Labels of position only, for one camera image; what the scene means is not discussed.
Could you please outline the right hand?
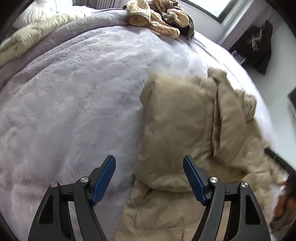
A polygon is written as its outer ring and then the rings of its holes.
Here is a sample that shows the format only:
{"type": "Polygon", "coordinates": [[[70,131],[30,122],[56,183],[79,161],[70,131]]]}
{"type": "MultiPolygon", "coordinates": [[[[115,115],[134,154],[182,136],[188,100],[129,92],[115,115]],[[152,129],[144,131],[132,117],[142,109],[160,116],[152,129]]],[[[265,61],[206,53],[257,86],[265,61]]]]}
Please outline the right hand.
{"type": "Polygon", "coordinates": [[[287,192],[282,192],[274,209],[274,217],[282,217],[288,209],[292,211],[295,218],[295,196],[288,197],[287,192]]]}

